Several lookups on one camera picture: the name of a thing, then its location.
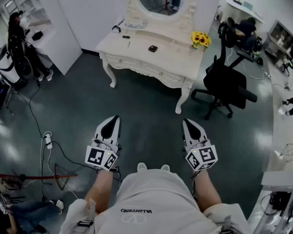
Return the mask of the red stand bar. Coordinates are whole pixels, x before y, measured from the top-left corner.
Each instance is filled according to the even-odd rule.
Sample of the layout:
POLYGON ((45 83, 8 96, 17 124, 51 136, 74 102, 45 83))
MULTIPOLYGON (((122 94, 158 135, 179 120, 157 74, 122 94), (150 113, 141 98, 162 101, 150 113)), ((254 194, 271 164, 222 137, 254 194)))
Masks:
POLYGON ((6 174, 0 174, 0 178, 19 178, 23 180, 43 180, 43 179, 60 179, 60 178, 70 178, 70 177, 76 177, 77 175, 51 175, 51 176, 26 176, 24 174, 22 175, 6 175, 6 174))

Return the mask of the white wet wipes pack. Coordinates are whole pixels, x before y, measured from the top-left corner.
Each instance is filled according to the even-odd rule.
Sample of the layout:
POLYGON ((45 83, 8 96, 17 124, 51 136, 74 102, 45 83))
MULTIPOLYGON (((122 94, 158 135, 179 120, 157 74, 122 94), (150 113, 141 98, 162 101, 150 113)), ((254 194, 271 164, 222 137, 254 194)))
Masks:
POLYGON ((125 21, 125 26, 134 29, 143 29, 147 25, 146 20, 138 20, 138 21, 125 21))

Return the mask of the white round table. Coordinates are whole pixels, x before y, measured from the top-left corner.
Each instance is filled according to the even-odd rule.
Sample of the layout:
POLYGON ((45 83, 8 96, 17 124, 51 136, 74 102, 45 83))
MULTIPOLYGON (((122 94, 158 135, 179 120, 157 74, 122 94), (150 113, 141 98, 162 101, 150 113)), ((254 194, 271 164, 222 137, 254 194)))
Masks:
POLYGON ((247 19, 249 17, 255 18, 257 22, 265 23, 265 21, 253 10, 236 3, 234 0, 225 0, 227 5, 224 10, 222 20, 225 20, 227 17, 232 17, 237 22, 240 22, 242 19, 247 19))

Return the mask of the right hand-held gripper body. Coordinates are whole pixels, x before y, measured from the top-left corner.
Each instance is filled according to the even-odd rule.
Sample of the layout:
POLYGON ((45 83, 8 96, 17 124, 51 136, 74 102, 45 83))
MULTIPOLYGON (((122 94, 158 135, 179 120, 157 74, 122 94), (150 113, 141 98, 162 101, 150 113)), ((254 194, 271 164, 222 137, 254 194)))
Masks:
POLYGON ((185 159, 194 172, 209 169, 218 161, 216 148, 209 140, 186 147, 186 152, 185 159))

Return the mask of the white ornate dressing table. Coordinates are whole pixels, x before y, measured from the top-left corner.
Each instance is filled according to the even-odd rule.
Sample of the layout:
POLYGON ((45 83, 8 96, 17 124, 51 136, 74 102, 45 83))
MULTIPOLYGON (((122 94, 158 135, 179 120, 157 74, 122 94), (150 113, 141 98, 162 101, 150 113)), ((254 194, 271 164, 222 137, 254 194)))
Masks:
POLYGON ((197 50, 192 46, 189 49, 178 48, 172 43, 174 39, 191 44, 190 33, 169 32, 168 30, 152 28, 150 30, 133 29, 126 27, 124 22, 119 27, 121 28, 121 33, 109 32, 95 48, 102 60, 105 73, 111 79, 110 87, 116 87, 117 80, 113 73, 113 70, 116 69, 108 63, 105 53, 150 63, 167 72, 185 78, 183 82, 174 82, 166 78, 156 77, 142 66, 140 69, 129 69, 140 75, 155 78, 168 88, 180 89, 181 96, 175 107, 175 112, 180 114, 182 104, 188 99, 194 81, 198 77, 204 50, 197 50), (130 39, 124 39, 122 36, 130 36, 130 39), (148 50, 152 45, 158 47, 155 53, 148 50))

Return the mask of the white equipment rack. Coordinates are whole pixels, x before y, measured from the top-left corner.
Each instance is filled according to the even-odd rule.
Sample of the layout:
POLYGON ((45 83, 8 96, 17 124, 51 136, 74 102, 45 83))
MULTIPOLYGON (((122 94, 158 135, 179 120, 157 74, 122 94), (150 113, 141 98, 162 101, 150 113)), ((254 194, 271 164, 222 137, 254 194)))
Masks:
POLYGON ((252 234, 293 234, 293 171, 265 172, 248 219, 252 234))

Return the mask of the grey glass cabinet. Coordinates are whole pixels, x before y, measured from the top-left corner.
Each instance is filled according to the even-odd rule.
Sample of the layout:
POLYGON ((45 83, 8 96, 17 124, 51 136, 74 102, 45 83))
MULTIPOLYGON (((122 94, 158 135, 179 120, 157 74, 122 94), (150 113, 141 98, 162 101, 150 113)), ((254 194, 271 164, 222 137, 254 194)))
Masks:
POLYGON ((293 62, 293 33, 276 20, 267 33, 263 50, 274 65, 282 65, 284 59, 293 62))

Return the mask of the white cart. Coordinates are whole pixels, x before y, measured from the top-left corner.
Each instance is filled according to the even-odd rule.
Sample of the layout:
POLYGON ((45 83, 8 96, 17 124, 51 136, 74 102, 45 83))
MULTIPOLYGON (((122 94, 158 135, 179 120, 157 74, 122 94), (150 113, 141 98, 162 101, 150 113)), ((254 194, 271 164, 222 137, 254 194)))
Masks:
POLYGON ((21 80, 20 76, 16 72, 6 44, 0 48, 0 74, 11 84, 16 84, 21 80))

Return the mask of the person's left forearm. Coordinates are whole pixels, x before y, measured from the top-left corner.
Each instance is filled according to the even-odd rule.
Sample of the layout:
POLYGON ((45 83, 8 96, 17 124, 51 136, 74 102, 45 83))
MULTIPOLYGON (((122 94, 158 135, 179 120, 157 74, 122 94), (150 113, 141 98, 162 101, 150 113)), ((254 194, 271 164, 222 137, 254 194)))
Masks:
POLYGON ((86 194, 84 200, 90 204, 93 200, 96 204, 96 214, 100 214, 108 209, 112 192, 113 173, 101 170, 98 172, 94 184, 86 194))

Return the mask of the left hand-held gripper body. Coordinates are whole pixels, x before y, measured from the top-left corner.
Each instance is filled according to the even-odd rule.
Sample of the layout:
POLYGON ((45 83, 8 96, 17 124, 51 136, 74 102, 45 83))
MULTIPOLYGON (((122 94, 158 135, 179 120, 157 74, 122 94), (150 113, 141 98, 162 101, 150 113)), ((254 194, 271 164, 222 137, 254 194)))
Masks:
POLYGON ((115 145, 114 143, 93 138, 91 145, 88 145, 86 149, 85 163, 101 170, 114 171, 120 150, 119 143, 115 145))

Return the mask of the person's white shirt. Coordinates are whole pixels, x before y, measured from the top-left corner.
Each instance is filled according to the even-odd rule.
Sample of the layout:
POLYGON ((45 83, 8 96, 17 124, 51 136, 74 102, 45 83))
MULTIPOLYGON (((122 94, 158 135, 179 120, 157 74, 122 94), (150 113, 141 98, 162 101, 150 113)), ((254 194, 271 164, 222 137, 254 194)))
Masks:
POLYGON ((147 169, 128 175, 115 204, 96 214, 93 200, 75 200, 59 234, 251 234, 238 204, 201 212, 175 173, 147 169))

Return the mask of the black office chair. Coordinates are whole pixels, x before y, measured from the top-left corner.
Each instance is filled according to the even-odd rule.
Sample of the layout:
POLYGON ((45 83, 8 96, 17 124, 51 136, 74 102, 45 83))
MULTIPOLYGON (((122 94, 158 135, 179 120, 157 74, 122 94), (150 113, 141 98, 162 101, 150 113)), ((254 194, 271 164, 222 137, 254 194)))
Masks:
POLYGON ((229 66, 225 65, 226 48, 232 48, 236 44, 235 22, 228 17, 218 28, 219 38, 221 39, 221 56, 214 56, 213 63, 206 69, 206 76, 203 79, 206 87, 203 89, 194 89, 191 98, 194 100, 197 93, 214 96, 210 104, 209 111, 205 115, 208 120, 212 111, 217 106, 224 106, 229 111, 228 118, 231 118, 233 111, 230 108, 234 105, 240 109, 245 109, 246 101, 257 102, 257 96, 247 90, 247 79, 244 74, 234 70, 234 67, 243 60, 254 62, 254 58, 244 51, 237 51, 238 58, 229 66))

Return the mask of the person's right forearm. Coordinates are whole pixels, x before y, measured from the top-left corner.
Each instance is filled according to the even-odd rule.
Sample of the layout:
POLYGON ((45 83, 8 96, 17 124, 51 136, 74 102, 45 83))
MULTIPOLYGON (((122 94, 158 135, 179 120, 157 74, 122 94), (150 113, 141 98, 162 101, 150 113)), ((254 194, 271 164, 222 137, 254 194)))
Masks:
POLYGON ((194 179, 197 204, 201 212, 221 204, 221 198, 214 187, 207 170, 201 171, 194 179))

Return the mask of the yellow sunflower bouquet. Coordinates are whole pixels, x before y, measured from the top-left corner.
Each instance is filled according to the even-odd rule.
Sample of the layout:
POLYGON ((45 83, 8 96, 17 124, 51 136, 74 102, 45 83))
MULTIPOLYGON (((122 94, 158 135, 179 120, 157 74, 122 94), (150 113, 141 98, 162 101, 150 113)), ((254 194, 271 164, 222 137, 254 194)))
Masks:
POLYGON ((212 44, 210 36, 204 32, 194 31, 192 32, 190 39, 192 41, 192 46, 196 49, 199 46, 208 47, 212 44))

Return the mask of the white desk drawer with knob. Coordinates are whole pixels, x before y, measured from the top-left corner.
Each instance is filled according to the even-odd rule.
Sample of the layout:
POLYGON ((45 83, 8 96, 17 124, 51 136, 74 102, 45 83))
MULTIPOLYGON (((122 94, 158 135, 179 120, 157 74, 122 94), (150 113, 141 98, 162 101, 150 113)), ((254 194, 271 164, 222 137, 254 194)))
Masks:
POLYGON ((141 66, 145 70, 148 70, 149 72, 153 73, 156 77, 166 78, 166 79, 174 81, 174 82, 183 82, 185 79, 182 76, 172 74, 172 73, 167 72, 167 71, 165 71, 155 65, 152 65, 152 64, 144 62, 144 61, 141 62, 141 66))
POLYGON ((134 58, 105 53, 108 63, 115 69, 140 69, 141 62, 134 58))

